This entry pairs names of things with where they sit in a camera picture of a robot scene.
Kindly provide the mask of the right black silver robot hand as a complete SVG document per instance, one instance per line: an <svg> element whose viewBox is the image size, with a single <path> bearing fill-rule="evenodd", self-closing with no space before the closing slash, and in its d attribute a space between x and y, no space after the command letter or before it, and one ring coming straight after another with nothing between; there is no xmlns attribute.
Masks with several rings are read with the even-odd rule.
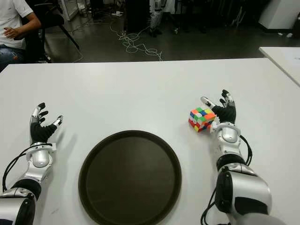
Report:
<svg viewBox="0 0 300 225"><path fill-rule="evenodd" d="M208 106L219 118L219 121L230 122L235 124L236 120L236 106L233 96L227 90L222 90L222 98L219 100L222 106L214 104L207 97L201 97L202 103Z"/></svg>

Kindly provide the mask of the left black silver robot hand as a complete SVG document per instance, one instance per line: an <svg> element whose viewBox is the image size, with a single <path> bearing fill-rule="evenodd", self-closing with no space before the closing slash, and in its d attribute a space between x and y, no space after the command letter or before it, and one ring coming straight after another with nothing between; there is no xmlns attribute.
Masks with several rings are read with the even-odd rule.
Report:
<svg viewBox="0 0 300 225"><path fill-rule="evenodd" d="M47 143L48 139L63 123L63 115L60 115L52 124L42 126L42 122L45 121L44 117L49 113L48 111L43 111L44 109L45 102L38 104L30 117L30 145Z"/></svg>

